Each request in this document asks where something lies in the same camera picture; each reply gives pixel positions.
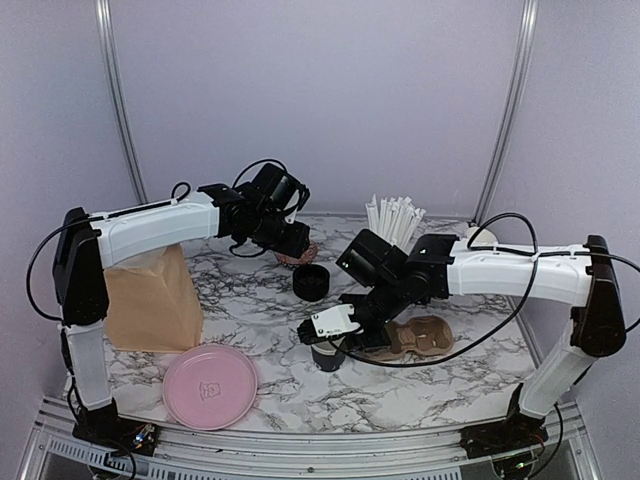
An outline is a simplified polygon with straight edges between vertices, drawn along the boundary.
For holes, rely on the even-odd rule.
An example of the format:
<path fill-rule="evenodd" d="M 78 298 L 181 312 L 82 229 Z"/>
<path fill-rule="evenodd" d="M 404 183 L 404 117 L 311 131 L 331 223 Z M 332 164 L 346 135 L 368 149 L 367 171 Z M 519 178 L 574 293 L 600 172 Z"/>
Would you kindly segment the brown paper bag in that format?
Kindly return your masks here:
<path fill-rule="evenodd" d="M 204 314 L 178 244 L 104 272 L 105 333 L 121 351 L 180 353 L 200 343 Z"/>

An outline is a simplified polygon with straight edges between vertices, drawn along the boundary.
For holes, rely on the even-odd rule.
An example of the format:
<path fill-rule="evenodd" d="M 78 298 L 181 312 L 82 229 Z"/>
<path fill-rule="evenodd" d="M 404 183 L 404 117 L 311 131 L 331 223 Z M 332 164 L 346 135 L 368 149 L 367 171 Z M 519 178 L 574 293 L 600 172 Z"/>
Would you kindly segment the stack of paper cups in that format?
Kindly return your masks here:
<path fill-rule="evenodd" d="M 469 227 L 464 234 L 464 240 L 472 246 L 493 245 L 498 242 L 497 237 L 489 229 L 481 229 L 478 226 Z"/>

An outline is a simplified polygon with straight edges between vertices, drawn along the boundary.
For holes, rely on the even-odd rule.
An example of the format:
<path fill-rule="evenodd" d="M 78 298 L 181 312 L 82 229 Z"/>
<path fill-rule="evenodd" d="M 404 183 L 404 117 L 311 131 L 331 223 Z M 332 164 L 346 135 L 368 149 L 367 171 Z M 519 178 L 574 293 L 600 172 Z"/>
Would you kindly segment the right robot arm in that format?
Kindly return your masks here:
<path fill-rule="evenodd" d="M 385 326 L 412 304 L 451 296 L 502 295 L 570 306 L 570 324 L 547 358 L 515 394 L 516 410 L 501 419 L 495 438 L 515 448 L 554 403 L 599 358 L 617 353 L 627 337 L 619 286 L 606 241 L 525 247 L 471 245 L 456 235 L 428 234 L 410 253 L 361 230 L 337 260 L 365 295 L 312 315 L 298 329 L 307 345 L 342 338 L 376 349 Z"/>

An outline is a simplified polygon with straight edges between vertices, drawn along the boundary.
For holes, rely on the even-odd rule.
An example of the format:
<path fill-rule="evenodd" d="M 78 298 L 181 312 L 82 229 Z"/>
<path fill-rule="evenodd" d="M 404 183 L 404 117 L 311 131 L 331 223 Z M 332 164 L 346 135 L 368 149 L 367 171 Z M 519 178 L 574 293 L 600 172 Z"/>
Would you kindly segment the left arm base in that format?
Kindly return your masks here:
<path fill-rule="evenodd" d="M 73 429 L 75 438 L 148 457 L 155 453 L 158 434 L 154 423 L 121 417 L 115 399 L 95 410 L 80 406 Z"/>

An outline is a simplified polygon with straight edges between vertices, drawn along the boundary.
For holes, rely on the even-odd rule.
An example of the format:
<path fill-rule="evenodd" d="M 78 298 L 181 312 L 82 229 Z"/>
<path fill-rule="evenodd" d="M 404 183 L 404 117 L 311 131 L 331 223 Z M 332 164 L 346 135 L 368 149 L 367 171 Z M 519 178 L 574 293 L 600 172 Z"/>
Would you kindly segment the brown cardboard cup carrier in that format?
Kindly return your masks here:
<path fill-rule="evenodd" d="M 412 317 L 405 323 L 392 321 L 386 325 L 391 344 L 367 352 L 365 357 L 376 361 L 399 360 L 408 354 L 420 359 L 447 354 L 454 345 L 449 324 L 438 316 Z"/>

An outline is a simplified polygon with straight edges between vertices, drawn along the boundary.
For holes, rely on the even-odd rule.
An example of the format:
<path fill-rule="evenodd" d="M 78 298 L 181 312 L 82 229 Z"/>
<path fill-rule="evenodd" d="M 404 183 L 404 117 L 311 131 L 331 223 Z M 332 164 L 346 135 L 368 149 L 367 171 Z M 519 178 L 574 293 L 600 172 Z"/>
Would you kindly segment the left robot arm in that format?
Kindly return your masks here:
<path fill-rule="evenodd" d="M 182 199 L 90 215 L 81 208 L 64 219 L 52 268 L 61 325 L 81 405 L 91 411 L 89 431 L 106 445 L 125 438 L 104 358 L 104 320 L 109 297 L 104 272 L 122 262 L 193 240 L 250 241 L 259 249 L 300 257 L 309 227 L 295 215 L 309 188 L 276 161 L 259 162 L 250 181 L 200 186 Z"/>

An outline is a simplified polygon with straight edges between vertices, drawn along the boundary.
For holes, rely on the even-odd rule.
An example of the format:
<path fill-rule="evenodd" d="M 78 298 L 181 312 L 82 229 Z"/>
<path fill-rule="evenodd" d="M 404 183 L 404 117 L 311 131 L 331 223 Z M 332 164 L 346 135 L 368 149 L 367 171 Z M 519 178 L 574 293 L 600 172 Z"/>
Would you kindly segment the left aluminium frame post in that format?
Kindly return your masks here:
<path fill-rule="evenodd" d="M 143 204 L 148 201 L 148 196 L 126 108 L 126 99 L 118 64 L 117 47 L 111 15 L 111 2 L 108 0 L 96 0 L 94 4 L 107 86 L 124 154 L 126 170 L 129 175 L 134 197 L 138 204 Z"/>

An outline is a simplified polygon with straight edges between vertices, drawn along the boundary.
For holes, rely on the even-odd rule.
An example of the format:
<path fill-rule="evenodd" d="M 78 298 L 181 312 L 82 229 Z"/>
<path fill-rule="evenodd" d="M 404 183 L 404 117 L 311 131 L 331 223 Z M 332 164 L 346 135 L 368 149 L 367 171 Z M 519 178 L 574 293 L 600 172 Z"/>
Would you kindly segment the right aluminium frame post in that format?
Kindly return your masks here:
<path fill-rule="evenodd" d="M 492 149 L 489 167 L 474 211 L 473 221 L 475 223 L 482 223 L 488 218 L 491 205 L 498 188 L 501 173 L 506 165 L 511 135 L 519 111 L 519 106 L 523 98 L 524 90 L 526 88 L 538 10 L 539 2 L 537 0 L 526 0 L 523 2 L 506 100 L 501 120 L 499 122 L 496 140 Z"/>

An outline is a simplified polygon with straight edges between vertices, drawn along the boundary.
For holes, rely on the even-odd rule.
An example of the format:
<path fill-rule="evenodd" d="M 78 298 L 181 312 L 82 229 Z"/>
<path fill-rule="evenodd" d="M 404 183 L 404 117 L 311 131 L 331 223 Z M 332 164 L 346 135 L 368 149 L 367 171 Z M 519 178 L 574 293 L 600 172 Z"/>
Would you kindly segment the pink plate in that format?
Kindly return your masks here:
<path fill-rule="evenodd" d="M 258 374 L 251 360 L 225 345 L 201 345 L 166 371 L 162 398 L 170 416 L 194 430 L 215 431 L 240 421 L 252 408 Z"/>

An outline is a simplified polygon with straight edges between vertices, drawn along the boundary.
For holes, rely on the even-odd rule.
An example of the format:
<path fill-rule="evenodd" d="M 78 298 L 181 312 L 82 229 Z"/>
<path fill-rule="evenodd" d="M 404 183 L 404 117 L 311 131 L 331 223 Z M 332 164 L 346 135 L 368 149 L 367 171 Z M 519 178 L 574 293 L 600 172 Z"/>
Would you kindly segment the bundle of white straws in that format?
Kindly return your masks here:
<path fill-rule="evenodd" d="M 407 253 L 426 210 L 413 205 L 410 197 L 392 197 L 378 200 L 373 194 L 364 204 L 368 228 L 380 238 Z"/>

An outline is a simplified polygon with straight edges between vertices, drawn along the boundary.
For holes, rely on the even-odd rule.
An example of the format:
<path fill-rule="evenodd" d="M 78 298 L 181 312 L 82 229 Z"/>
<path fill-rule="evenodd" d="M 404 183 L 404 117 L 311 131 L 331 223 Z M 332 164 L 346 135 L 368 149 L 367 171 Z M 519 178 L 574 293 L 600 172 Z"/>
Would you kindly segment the stack of black lids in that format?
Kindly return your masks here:
<path fill-rule="evenodd" d="M 302 300 L 322 300 L 329 292 L 330 272 L 316 264 L 299 266 L 293 272 L 292 286 L 294 294 Z"/>

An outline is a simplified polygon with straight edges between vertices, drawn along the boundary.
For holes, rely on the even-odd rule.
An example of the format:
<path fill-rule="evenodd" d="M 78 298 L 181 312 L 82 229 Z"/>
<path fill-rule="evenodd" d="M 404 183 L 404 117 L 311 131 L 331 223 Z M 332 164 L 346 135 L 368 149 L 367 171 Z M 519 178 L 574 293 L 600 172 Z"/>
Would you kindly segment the aluminium frame post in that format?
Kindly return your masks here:
<path fill-rule="evenodd" d="M 134 197 L 138 204 L 143 204 L 148 201 L 148 196 L 126 108 L 126 99 L 118 64 L 117 47 L 111 15 L 111 2 L 108 0 L 96 0 L 94 4 L 107 86 L 124 154 L 126 170 L 129 175 Z"/>
<path fill-rule="evenodd" d="M 506 165 L 511 135 L 519 111 L 519 106 L 523 98 L 524 90 L 526 88 L 538 10 L 539 2 L 537 0 L 526 0 L 523 2 L 506 100 L 501 120 L 499 122 L 496 140 L 492 149 L 489 167 L 474 211 L 473 221 L 475 223 L 482 223 L 488 218 L 491 205 L 498 188 L 501 173 Z"/>

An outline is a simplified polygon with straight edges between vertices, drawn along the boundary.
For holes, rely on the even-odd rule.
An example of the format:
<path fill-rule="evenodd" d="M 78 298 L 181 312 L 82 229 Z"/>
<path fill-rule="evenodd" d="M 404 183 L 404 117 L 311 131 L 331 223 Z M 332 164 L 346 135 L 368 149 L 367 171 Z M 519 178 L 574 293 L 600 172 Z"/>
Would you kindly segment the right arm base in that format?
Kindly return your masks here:
<path fill-rule="evenodd" d="M 525 414 L 512 400 L 503 419 L 461 429 L 459 445 L 469 459 L 530 447 L 548 439 L 544 421 Z"/>

